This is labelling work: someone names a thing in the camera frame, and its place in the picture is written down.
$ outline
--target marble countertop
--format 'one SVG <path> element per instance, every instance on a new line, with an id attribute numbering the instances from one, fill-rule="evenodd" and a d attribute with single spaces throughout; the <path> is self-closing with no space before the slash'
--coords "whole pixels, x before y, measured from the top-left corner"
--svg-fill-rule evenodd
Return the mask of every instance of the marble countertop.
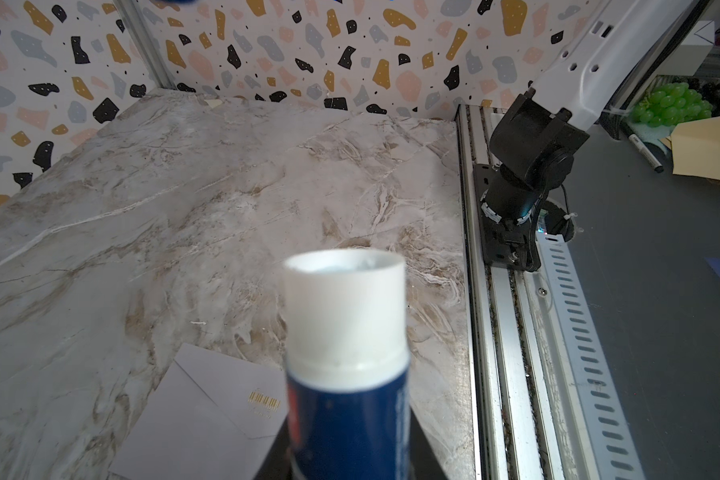
<path id="1" fill-rule="evenodd" d="M 144 97 L 0 208 L 0 478 L 112 478 L 182 342 L 281 367 L 278 264 L 337 246 L 406 257 L 412 405 L 474 478 L 459 197 L 451 122 Z"/>

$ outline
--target white cap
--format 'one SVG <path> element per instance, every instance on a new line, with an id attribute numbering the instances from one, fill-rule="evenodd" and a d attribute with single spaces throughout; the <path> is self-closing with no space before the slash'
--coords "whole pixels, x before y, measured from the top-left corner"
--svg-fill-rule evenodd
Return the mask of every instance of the white cap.
<path id="1" fill-rule="evenodd" d="M 373 389 L 408 368 L 405 258 L 373 249 L 322 250 L 283 264 L 286 368 L 330 392 Z"/>

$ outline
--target bottle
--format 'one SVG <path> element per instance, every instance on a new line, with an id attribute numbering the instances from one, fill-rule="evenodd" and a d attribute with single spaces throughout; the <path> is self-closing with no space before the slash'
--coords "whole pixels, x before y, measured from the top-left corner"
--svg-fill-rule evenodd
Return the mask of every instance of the bottle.
<path id="1" fill-rule="evenodd" d="M 404 258 L 323 250 L 283 267 L 293 477 L 407 479 Z"/>

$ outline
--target yellow envelope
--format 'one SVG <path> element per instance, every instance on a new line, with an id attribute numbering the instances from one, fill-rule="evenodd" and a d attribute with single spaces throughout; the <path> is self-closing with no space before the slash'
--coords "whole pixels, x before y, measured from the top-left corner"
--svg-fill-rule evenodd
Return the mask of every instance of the yellow envelope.
<path id="1" fill-rule="evenodd" d="M 675 175 L 720 180 L 720 117 L 682 123 L 672 132 Z"/>

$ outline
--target terrazzo patterned backdrop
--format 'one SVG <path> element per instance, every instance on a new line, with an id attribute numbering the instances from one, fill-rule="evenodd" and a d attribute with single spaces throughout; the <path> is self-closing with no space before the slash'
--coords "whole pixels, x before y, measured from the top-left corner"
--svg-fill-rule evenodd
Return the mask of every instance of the terrazzo patterned backdrop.
<path id="1" fill-rule="evenodd" d="M 597 0 L 136 0 L 179 89 L 452 118 L 508 107 Z"/>
<path id="2" fill-rule="evenodd" d="M 154 88 L 111 3 L 0 0 L 0 205 Z"/>

